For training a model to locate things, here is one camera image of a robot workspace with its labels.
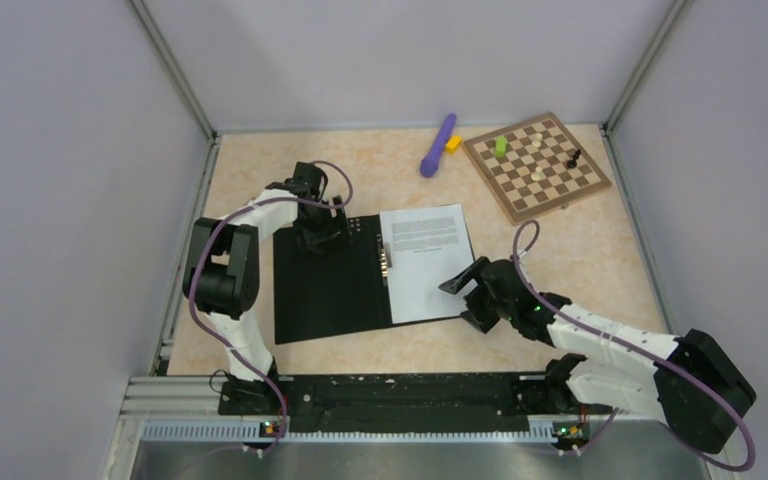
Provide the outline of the teal folder black inside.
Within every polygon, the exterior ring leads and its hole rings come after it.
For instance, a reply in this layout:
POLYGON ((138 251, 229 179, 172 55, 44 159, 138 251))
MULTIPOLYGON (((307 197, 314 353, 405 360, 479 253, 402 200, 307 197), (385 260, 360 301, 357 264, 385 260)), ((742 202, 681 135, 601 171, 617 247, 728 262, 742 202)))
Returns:
MULTIPOLYGON (((399 327, 392 324, 388 286, 382 284, 379 214, 348 218, 352 243, 333 245, 324 255, 302 252, 294 227, 275 233, 276 344, 399 327)), ((474 287, 471 282, 460 292, 464 301, 474 287)))

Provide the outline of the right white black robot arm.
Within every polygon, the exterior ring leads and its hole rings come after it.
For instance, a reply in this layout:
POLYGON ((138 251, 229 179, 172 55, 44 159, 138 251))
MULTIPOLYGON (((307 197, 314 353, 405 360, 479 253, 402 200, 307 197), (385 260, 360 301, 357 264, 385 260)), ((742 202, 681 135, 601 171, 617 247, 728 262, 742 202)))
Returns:
POLYGON ((487 332, 508 321, 524 338, 563 351, 546 366, 546 397, 560 412, 579 405, 626 410, 666 426, 690 447, 720 452, 757 394, 707 333, 651 333, 591 313, 570 298, 535 292, 510 260, 481 257, 441 291, 469 283, 462 313, 487 332))

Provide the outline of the white printed paper stack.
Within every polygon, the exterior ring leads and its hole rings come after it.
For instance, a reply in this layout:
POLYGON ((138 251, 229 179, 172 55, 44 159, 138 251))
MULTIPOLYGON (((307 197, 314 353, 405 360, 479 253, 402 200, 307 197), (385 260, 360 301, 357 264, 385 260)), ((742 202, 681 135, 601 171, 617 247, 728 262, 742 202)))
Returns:
POLYGON ((465 306, 463 295, 446 293, 439 285, 475 260, 462 206, 386 210, 379 219, 392 324, 457 317, 465 306))

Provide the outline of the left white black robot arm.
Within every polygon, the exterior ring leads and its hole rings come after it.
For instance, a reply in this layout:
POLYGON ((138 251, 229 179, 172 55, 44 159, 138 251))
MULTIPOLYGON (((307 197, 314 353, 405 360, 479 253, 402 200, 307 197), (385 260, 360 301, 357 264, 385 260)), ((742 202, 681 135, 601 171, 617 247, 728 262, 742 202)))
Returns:
POLYGON ((343 199, 325 197, 327 165, 299 162, 289 178, 268 184, 238 210, 193 225, 182 289, 196 325, 226 350, 229 372, 221 393, 234 406, 263 414, 284 402, 253 309, 261 243, 287 225, 305 253, 322 255, 351 238, 343 199))

